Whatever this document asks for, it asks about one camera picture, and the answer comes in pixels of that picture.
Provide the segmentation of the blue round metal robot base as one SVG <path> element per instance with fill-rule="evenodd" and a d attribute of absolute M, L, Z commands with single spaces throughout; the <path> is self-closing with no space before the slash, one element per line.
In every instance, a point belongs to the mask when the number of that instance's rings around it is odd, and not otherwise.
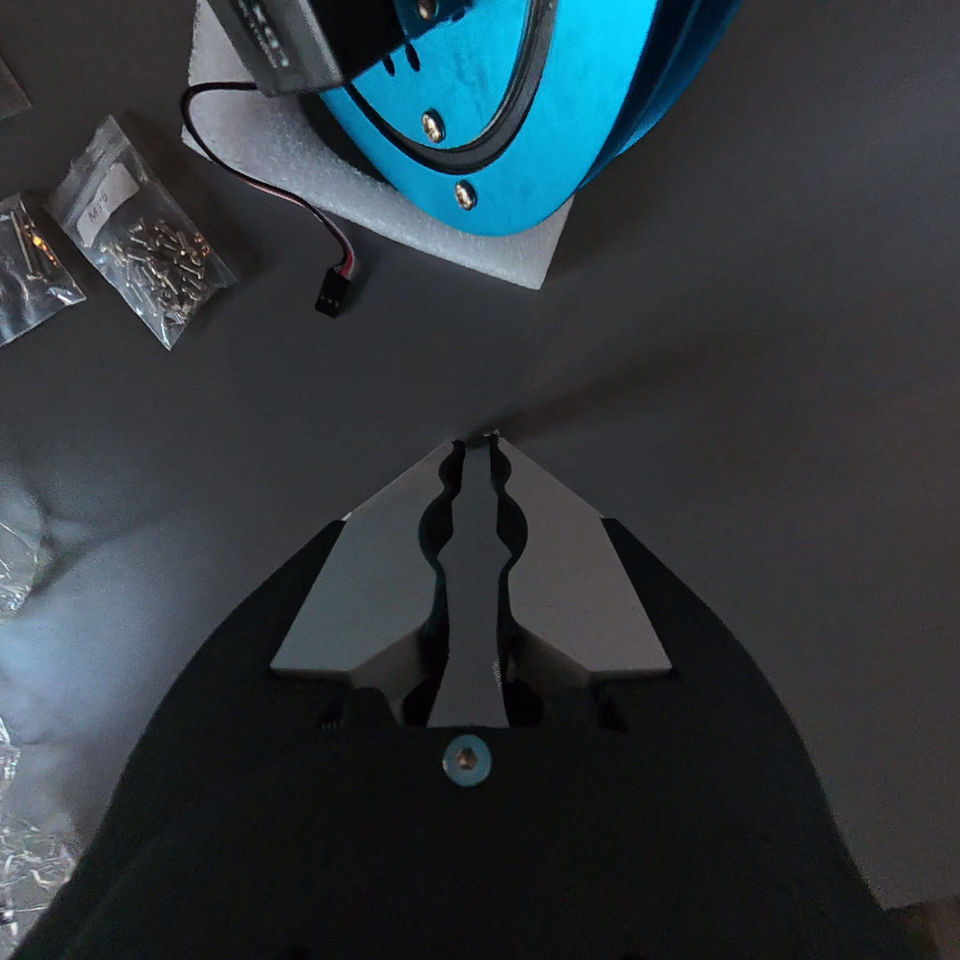
<path fill-rule="evenodd" d="M 469 234 L 546 221 L 677 102 L 727 1 L 399 2 L 414 29 L 343 88 L 302 94 L 317 135 Z"/>

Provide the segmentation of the black servo motor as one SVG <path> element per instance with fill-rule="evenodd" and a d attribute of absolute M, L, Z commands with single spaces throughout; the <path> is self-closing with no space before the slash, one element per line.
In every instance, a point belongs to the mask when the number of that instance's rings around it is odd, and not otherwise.
<path fill-rule="evenodd" d="M 407 40 L 392 1 L 209 1 L 268 96 L 336 90 Z"/>

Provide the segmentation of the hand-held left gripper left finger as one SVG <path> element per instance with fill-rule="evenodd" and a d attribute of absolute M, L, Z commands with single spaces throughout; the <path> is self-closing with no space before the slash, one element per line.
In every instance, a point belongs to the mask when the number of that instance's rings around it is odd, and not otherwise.
<path fill-rule="evenodd" d="M 441 444 L 345 517 L 271 661 L 273 674 L 379 690 L 391 707 L 426 678 L 419 639 L 437 573 L 421 524 L 445 492 L 444 462 L 462 449 Z"/>

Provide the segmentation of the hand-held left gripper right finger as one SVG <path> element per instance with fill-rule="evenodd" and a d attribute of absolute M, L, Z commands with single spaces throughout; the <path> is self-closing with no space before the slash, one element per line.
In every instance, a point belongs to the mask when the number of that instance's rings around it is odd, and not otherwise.
<path fill-rule="evenodd" d="M 541 699 L 666 676 L 671 662 L 602 515 L 505 438 L 489 438 L 500 674 Z"/>

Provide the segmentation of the crumpled clear plastic wrap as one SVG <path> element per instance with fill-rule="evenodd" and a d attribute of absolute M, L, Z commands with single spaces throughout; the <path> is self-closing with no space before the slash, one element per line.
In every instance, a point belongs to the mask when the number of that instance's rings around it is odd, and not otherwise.
<path fill-rule="evenodd" d="M 57 579 L 88 531 L 57 517 L 25 474 L 2 462 L 2 948 L 25 937 L 71 878 L 79 840 L 58 785 L 63 693 L 56 666 Z"/>

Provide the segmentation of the clear plastic bag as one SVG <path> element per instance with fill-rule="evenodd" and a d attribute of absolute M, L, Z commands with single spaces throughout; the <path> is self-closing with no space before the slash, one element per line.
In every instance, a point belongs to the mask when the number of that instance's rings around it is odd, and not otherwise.
<path fill-rule="evenodd" d="M 27 93 L 1 55 L 0 60 L 0 118 L 1 122 L 23 114 L 32 108 Z"/>

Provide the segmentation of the labelled bag of small screws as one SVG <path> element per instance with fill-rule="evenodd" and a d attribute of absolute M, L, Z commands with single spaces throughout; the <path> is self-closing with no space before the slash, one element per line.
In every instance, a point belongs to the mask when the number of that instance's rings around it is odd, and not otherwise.
<path fill-rule="evenodd" d="M 112 115 L 44 207 L 168 352 L 236 282 Z"/>

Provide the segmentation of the dark grey desk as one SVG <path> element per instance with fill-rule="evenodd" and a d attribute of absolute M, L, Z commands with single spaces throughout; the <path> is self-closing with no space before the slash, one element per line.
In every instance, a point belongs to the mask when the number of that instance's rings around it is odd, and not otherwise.
<path fill-rule="evenodd" d="M 747 2 L 577 199 L 537 294 L 340 247 L 182 143 L 195 2 L 2 2 L 2 195 L 110 114 L 244 278 L 172 351 L 79 250 L 2 348 L 2 497 L 52 558 L 2 718 L 83 839 L 15 958 L 917 958 L 958 883 L 958 8 Z M 274 675 L 342 515 L 483 434 L 601 515 L 674 661 L 450 737 Z"/>

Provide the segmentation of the white foam sheet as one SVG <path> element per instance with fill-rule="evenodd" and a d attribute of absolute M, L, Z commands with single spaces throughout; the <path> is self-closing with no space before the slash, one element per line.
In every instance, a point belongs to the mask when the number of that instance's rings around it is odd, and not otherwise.
<path fill-rule="evenodd" d="M 350 277 L 355 255 L 331 214 L 486 276 L 534 290 L 542 286 L 571 199 L 540 224 L 505 236 L 471 234 L 439 222 L 318 136 L 299 97 L 332 90 L 261 92 L 209 2 L 197 3 L 181 102 L 184 141 L 247 186 L 317 214 L 346 247 L 346 266 L 338 271 Z"/>

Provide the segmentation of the clear bag of long screws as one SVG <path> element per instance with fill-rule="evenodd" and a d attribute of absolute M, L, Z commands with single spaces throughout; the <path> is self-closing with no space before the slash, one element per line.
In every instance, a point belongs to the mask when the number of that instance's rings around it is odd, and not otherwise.
<path fill-rule="evenodd" d="M 1 201 L 1 347 L 87 296 L 58 258 L 23 193 Z"/>

